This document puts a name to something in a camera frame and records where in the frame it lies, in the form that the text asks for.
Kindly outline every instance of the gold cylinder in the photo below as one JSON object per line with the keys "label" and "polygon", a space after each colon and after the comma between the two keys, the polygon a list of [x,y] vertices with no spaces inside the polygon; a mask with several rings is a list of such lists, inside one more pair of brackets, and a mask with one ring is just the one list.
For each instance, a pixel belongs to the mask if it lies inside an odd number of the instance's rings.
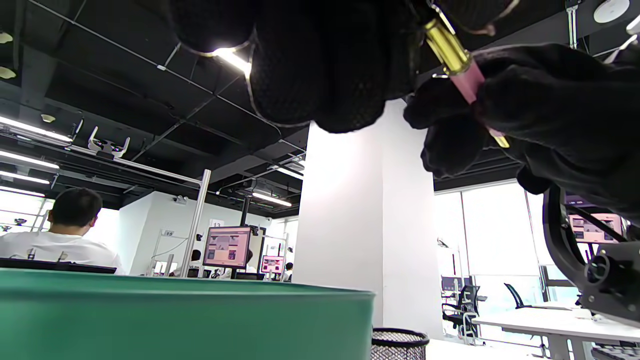
{"label": "gold cylinder", "polygon": [[445,72],[452,76],[465,72],[471,64],[471,55],[440,19],[435,18],[424,26],[427,44],[445,65]]}

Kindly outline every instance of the white column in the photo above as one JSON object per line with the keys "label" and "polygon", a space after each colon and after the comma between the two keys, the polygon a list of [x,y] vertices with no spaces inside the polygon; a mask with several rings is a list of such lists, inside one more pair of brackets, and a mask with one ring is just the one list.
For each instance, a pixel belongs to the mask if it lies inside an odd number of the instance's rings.
{"label": "white column", "polygon": [[370,290],[374,326],[442,337],[433,179],[425,132],[389,101],[375,125],[334,135],[312,124],[294,282]]}

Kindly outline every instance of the green container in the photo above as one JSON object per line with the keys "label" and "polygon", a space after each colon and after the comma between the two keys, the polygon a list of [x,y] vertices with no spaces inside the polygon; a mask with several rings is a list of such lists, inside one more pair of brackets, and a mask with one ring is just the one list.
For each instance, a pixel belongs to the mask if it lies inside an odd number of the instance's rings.
{"label": "green container", "polygon": [[0,269],[11,360],[369,360],[374,295],[253,281]]}

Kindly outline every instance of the white table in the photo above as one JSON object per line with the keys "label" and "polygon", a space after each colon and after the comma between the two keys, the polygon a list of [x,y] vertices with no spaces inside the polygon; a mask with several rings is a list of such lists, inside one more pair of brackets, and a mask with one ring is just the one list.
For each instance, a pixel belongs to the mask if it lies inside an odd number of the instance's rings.
{"label": "white table", "polygon": [[531,360],[528,356],[488,347],[471,347],[443,340],[431,340],[426,359]]}
{"label": "white table", "polygon": [[591,357],[591,342],[618,344],[619,341],[640,342],[640,329],[604,320],[596,322],[585,309],[555,310],[525,307],[496,315],[480,316],[474,323],[502,327],[503,331],[517,332],[549,339],[549,351],[557,360],[570,360],[567,340],[571,340],[575,360]]}
{"label": "white table", "polygon": [[571,302],[563,302],[563,301],[547,301],[547,302],[537,302],[532,305],[532,307],[540,308],[540,309],[551,309],[551,310],[573,310],[580,309],[580,306]]}

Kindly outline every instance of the black glove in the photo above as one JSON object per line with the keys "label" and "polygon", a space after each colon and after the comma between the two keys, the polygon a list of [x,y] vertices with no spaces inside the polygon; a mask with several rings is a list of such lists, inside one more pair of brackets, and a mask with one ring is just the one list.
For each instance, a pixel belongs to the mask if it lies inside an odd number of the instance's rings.
{"label": "black glove", "polygon": [[[456,23],[492,33],[515,0],[439,0]],[[413,92],[426,0],[169,0],[174,31],[200,54],[251,48],[255,111],[276,124],[315,120],[332,133],[373,124]]]}
{"label": "black glove", "polygon": [[429,128],[422,159],[436,177],[464,171],[483,148],[504,149],[525,167],[519,183],[541,193],[550,182],[640,224],[640,70],[603,64],[558,44],[476,54],[487,80],[469,106],[447,79],[430,79],[404,117]]}

